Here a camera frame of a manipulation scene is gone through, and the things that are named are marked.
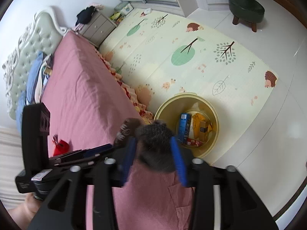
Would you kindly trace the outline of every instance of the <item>play mat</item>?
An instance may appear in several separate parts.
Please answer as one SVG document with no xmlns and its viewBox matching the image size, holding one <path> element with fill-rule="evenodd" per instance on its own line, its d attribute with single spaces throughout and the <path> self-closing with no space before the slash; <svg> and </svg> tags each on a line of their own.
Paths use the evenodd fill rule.
<svg viewBox="0 0 307 230">
<path fill-rule="evenodd" d="M 100 53 L 155 113 L 175 94 L 193 92 L 217 112 L 220 131 L 209 163 L 246 131 L 268 99 L 277 74 L 251 51 L 188 18 L 134 9 Z"/>
</svg>

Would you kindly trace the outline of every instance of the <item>wooden stool leg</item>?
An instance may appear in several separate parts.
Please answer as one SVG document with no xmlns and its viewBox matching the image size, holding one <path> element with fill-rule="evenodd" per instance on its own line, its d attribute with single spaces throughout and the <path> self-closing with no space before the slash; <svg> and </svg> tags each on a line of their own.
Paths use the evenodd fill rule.
<svg viewBox="0 0 307 230">
<path fill-rule="evenodd" d="M 239 23 L 239 17 L 233 16 L 232 24 L 237 25 Z"/>
<path fill-rule="evenodd" d="M 252 23 L 251 24 L 251 30 L 253 31 L 253 32 L 257 32 L 257 23 Z"/>
</svg>

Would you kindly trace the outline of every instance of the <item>green stool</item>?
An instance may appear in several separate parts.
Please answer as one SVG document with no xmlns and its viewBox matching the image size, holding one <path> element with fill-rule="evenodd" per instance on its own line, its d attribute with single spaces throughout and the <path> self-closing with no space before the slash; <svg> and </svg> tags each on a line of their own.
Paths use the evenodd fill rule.
<svg viewBox="0 0 307 230">
<path fill-rule="evenodd" d="M 239 19 L 251 23 L 251 29 L 257 32 L 257 23 L 264 17 L 264 8 L 256 0 L 229 0 L 229 8 L 233 13 L 232 24 L 237 25 Z"/>
</svg>

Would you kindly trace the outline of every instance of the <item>yellow bucket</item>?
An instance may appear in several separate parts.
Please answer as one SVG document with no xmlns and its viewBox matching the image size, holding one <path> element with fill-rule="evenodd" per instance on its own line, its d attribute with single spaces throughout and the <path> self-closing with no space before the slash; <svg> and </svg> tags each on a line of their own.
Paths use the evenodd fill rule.
<svg viewBox="0 0 307 230">
<path fill-rule="evenodd" d="M 195 113 L 200 113 L 210 120 L 212 131 L 206 143 L 199 147 L 184 145 L 191 149 L 195 157 L 204 158 L 213 149 L 219 134 L 219 120 L 215 109 L 208 101 L 194 93 L 182 93 L 176 94 L 161 105 L 154 119 L 163 120 L 168 128 L 177 134 L 181 113 L 189 113 L 192 116 Z"/>
</svg>

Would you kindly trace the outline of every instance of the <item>tile floor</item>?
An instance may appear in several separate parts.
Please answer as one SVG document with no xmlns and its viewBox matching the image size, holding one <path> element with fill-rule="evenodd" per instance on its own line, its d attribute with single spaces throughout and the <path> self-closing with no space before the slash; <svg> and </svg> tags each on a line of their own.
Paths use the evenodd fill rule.
<svg viewBox="0 0 307 230">
<path fill-rule="evenodd" d="M 257 33 L 233 25 L 230 11 L 197 9 L 189 18 L 235 39 L 279 75 L 254 122 L 214 164 L 238 167 L 275 215 L 307 175 L 307 29 L 273 0 L 257 1 L 265 8 Z"/>
</svg>

